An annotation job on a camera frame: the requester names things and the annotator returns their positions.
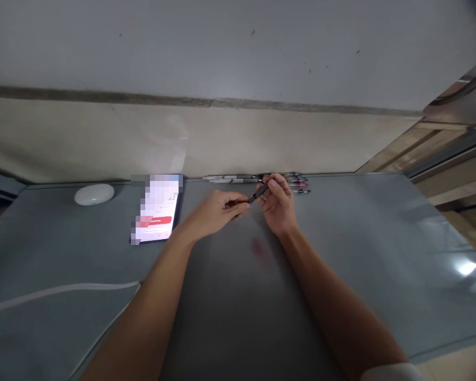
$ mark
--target metal frame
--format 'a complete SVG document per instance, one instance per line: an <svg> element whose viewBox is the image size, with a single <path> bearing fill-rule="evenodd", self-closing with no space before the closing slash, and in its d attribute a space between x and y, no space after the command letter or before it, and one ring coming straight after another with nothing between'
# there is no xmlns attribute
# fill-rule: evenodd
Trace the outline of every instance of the metal frame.
<svg viewBox="0 0 476 381"><path fill-rule="evenodd" d="M405 172L405 175L411 180L434 169L449 160L457 159L467 152L476 149L476 129L470 129L463 139L445 148L439 153L429 157L428 159L416 164Z"/></svg>

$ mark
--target gray desk mat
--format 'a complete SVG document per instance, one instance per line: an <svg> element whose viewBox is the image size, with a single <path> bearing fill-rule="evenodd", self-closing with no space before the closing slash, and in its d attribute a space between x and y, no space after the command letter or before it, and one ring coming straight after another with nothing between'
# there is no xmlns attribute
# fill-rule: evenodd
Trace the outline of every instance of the gray desk mat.
<svg viewBox="0 0 476 381"><path fill-rule="evenodd" d="M476 341L476 253L400 174L312 177L295 195L321 257L388 325L413 361ZM188 182L184 218L212 189ZM0 218L0 301L73 283L145 277L163 243L129 245L140 189L81 207L77 187L27 189ZM133 295L76 291L0 312L0 379L66 379ZM340 379L257 205L193 249L162 379Z"/></svg>

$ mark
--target white wall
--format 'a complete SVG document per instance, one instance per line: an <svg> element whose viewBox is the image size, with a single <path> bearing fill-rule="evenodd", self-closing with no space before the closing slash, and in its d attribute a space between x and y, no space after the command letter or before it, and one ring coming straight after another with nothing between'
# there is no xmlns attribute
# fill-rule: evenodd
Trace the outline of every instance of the white wall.
<svg viewBox="0 0 476 381"><path fill-rule="evenodd" d="M0 169L35 183L350 172L418 119L0 98Z"/></svg>
<svg viewBox="0 0 476 381"><path fill-rule="evenodd" d="M476 64L470 4L1 1L0 85L420 111Z"/></svg>

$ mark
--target white sleeve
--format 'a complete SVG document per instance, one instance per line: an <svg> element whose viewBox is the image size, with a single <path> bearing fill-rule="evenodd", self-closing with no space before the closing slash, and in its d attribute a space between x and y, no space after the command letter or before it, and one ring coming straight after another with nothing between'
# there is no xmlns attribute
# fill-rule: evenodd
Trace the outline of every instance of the white sleeve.
<svg viewBox="0 0 476 381"><path fill-rule="evenodd" d="M369 369L360 381L423 381L423 376L418 368L406 362Z"/></svg>

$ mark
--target right hand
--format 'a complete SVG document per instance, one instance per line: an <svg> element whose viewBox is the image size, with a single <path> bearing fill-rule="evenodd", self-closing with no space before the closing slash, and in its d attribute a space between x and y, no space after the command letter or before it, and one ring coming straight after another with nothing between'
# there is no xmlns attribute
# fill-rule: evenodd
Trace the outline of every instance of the right hand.
<svg viewBox="0 0 476 381"><path fill-rule="evenodd" d="M263 182L268 183L269 186L263 194L266 200L259 197L256 202L262 206L264 218L270 229L277 237L296 230L298 222L294 212L294 195L285 178L279 174L265 175ZM256 189L263 186L263 184L257 184Z"/></svg>

